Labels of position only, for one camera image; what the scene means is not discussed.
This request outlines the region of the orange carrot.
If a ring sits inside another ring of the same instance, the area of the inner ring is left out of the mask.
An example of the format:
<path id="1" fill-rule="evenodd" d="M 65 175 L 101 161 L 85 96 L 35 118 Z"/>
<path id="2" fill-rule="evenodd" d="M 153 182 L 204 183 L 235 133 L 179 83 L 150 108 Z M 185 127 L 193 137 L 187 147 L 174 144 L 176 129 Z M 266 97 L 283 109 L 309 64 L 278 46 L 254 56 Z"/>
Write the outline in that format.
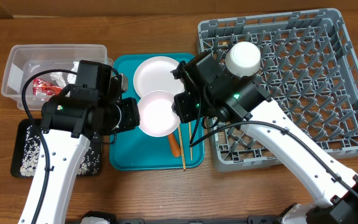
<path id="1" fill-rule="evenodd" d="M 170 145 L 170 149 L 171 149 L 171 152 L 172 152 L 172 155 L 174 157 L 180 157 L 181 156 L 181 150 L 180 150 L 180 146 L 179 144 L 177 143 L 177 140 L 174 136 L 173 133 L 170 133 L 168 136 L 168 141 L 169 141 L 169 145 Z"/>

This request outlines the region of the large pink plate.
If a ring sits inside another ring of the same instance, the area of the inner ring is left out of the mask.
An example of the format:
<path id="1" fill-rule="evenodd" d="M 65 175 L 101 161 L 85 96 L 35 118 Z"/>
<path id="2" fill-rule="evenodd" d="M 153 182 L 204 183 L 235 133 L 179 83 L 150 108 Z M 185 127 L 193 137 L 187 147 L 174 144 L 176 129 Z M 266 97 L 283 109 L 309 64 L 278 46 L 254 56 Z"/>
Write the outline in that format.
<path id="1" fill-rule="evenodd" d="M 184 84 L 174 79 L 172 70 L 175 70 L 179 62 L 166 56 L 151 57 L 143 61 L 135 70 L 133 86 L 139 97 L 162 90 L 173 95 L 185 91 Z"/>

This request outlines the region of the white upturned bowl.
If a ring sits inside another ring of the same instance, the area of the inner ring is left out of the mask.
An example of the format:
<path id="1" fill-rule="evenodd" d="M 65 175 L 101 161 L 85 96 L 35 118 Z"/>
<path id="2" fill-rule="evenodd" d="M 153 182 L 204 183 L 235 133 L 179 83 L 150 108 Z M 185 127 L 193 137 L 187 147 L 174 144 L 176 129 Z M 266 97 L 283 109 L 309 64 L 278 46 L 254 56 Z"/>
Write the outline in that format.
<path id="1" fill-rule="evenodd" d="M 226 68 L 239 77 L 250 77 L 259 71 L 261 53 L 252 42 L 234 44 L 226 54 Z"/>

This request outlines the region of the red snack wrapper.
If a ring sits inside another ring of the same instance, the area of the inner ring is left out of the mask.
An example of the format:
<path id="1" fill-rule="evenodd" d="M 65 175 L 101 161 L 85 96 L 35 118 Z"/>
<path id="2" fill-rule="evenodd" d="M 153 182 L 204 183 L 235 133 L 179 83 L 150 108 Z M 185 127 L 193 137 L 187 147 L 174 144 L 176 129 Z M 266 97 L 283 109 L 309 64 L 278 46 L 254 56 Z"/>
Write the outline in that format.
<path id="1" fill-rule="evenodd" d="M 63 88 L 59 86 L 52 85 L 51 83 L 41 79 L 36 78 L 33 81 L 33 95 L 35 96 L 52 96 L 59 94 Z"/>

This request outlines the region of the white tissue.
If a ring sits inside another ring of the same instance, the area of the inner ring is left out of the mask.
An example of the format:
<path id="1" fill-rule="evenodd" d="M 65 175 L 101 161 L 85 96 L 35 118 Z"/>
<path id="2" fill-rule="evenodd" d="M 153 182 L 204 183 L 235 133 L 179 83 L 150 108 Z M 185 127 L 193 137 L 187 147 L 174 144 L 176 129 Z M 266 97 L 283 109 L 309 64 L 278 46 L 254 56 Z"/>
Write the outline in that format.
<path id="1" fill-rule="evenodd" d="M 71 69 L 71 71 L 76 73 L 78 71 L 78 66 L 79 66 L 79 62 L 74 61 L 73 62 L 73 68 Z"/>
<path id="2" fill-rule="evenodd" d="M 63 77 L 62 72 L 53 72 L 50 74 L 52 81 L 54 81 L 58 87 L 64 88 L 68 84 L 74 84 L 76 81 L 76 75 L 69 73 L 66 78 Z"/>

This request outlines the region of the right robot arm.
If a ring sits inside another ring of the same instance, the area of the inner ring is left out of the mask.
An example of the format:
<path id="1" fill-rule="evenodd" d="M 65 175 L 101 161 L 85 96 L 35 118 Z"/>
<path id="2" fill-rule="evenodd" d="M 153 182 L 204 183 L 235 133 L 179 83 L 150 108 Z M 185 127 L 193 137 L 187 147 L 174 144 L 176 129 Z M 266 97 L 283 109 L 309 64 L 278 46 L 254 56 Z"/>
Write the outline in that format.
<path id="1" fill-rule="evenodd" d="M 174 112 L 182 123 L 208 116 L 224 129 L 241 129 L 295 175 L 313 202 L 292 205 L 277 223 L 358 223 L 358 174 L 321 149 L 253 80 L 259 66 L 259 52 L 230 54 L 224 65 L 209 52 L 180 62 L 172 73 L 185 91 L 174 97 Z"/>

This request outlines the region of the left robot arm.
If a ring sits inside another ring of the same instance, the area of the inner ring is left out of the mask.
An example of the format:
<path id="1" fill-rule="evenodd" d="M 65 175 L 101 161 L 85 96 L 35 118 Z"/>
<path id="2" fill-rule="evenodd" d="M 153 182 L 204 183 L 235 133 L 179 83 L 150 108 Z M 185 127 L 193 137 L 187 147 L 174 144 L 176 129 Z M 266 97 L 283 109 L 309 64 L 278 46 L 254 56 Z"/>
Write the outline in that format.
<path id="1" fill-rule="evenodd" d="M 78 175 L 94 175 L 100 167 L 102 141 L 98 134 L 75 137 L 50 129 L 38 135 L 41 123 L 19 123 L 11 174 L 31 177 L 32 185 L 20 223 L 63 223 Z"/>

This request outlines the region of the teal plastic tray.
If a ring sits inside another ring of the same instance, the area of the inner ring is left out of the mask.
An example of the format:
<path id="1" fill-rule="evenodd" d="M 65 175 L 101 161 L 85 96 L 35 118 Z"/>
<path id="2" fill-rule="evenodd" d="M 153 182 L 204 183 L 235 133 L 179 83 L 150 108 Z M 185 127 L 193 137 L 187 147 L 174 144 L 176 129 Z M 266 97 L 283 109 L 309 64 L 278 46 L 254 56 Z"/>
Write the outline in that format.
<path id="1" fill-rule="evenodd" d="M 129 89 L 122 96 L 140 97 L 135 92 L 133 77 L 137 67 L 145 60 L 156 57 L 157 54 L 123 55 L 116 59 L 113 67 L 129 79 Z M 181 136 L 187 168 L 199 166 L 205 155 L 204 144 L 189 147 L 189 126 L 181 124 Z M 171 153 L 168 138 L 155 138 L 146 135 L 139 128 L 117 134 L 115 144 L 109 147 L 109 160 L 118 170 L 155 170 L 181 169 L 182 159 Z"/>

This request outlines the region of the left wooden chopstick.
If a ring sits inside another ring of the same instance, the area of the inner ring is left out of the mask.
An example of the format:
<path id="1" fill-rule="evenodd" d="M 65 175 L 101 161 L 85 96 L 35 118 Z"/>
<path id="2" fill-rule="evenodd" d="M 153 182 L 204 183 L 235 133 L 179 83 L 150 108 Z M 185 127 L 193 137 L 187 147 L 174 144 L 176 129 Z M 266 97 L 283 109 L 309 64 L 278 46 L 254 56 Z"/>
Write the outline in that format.
<path id="1" fill-rule="evenodd" d="M 182 164 L 183 164 L 183 170 L 186 170 L 186 162 L 185 162 L 185 153 L 184 153 L 184 148 L 183 148 L 183 140 L 182 140 L 182 134 L 181 134 L 181 126 L 180 124 L 178 125 L 178 137 L 179 137 L 179 142 L 180 142 L 180 152 L 181 152 L 181 159 L 182 159 Z"/>

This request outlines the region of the clear plastic bin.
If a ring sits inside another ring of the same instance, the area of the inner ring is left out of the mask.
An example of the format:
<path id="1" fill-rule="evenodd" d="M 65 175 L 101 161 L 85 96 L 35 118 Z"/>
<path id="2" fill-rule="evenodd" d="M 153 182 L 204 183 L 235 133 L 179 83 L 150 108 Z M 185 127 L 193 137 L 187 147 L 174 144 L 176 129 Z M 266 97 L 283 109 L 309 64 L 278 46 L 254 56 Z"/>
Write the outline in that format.
<path id="1" fill-rule="evenodd" d="M 89 60 L 113 64 L 107 48 L 98 44 L 33 44 L 15 45 L 7 59 L 1 94 L 22 106 L 22 87 L 36 73 L 50 69 L 71 70 L 74 61 Z"/>

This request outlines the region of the grey dish rack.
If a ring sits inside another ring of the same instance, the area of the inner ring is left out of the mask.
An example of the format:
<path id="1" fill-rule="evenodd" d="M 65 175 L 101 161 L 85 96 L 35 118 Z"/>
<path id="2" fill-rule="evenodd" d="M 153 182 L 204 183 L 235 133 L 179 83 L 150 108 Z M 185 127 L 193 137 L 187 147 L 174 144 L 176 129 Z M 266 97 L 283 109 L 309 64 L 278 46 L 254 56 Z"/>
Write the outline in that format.
<path id="1" fill-rule="evenodd" d="M 358 157 L 358 59 L 341 13 L 326 8 L 198 24 L 198 52 L 220 64 L 244 41 L 260 49 L 256 80 L 286 116 L 332 157 Z"/>

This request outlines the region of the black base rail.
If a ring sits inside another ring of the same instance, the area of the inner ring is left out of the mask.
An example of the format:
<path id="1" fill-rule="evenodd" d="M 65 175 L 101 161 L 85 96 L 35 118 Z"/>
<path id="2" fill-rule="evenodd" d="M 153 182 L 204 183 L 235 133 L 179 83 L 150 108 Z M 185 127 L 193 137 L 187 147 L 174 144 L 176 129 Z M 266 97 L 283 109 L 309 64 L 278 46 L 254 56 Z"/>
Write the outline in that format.
<path id="1" fill-rule="evenodd" d="M 277 223 L 276 215 L 256 215 L 247 218 L 204 218 L 204 219 L 160 219 L 145 220 L 143 218 L 119 219 L 112 213 L 88 211 L 77 220 L 68 219 L 68 224 L 273 224 Z"/>

